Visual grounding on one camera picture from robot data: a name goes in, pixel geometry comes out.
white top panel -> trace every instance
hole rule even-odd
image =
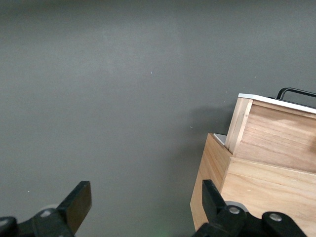
[[[292,104],[292,103],[281,101],[281,100],[275,100],[275,99],[267,98],[267,97],[260,96],[260,95],[239,94],[238,97],[258,100],[258,101],[266,102],[266,103],[273,104],[273,105],[280,105],[280,106],[284,106],[284,107],[287,107],[287,108],[300,110],[300,111],[304,111],[304,112],[308,112],[308,113],[312,113],[312,114],[316,114],[316,109],[313,109],[313,108],[310,108],[310,107],[306,107],[306,106],[303,106],[303,105]]]

metal handle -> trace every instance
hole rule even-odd
[[[294,93],[298,93],[301,95],[307,95],[307,96],[311,96],[311,97],[315,97],[316,98],[316,93],[312,93],[312,92],[308,92],[308,91],[304,91],[304,90],[299,90],[299,89],[295,89],[295,88],[291,88],[291,87],[287,87],[287,88],[283,88],[279,91],[278,95],[277,95],[277,99],[279,100],[283,100],[285,93],[287,91],[291,91]]]

screw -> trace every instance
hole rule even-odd
[[[277,221],[277,222],[280,222],[282,220],[282,217],[280,217],[278,214],[275,214],[275,213],[271,213],[269,215],[269,217],[270,217],[270,219]]]
[[[2,220],[2,221],[0,221],[0,227],[1,226],[5,226],[6,224],[8,224],[8,219],[4,219],[4,220]]]
[[[42,214],[40,215],[42,218],[47,217],[50,215],[50,211],[49,210],[45,210],[42,212]]]
[[[232,207],[229,208],[229,212],[231,214],[239,214],[240,210],[237,207],[232,206]]]

gray surface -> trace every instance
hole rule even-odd
[[[315,1],[1,1],[0,216],[92,182],[78,237],[181,237],[238,93],[316,91]]]

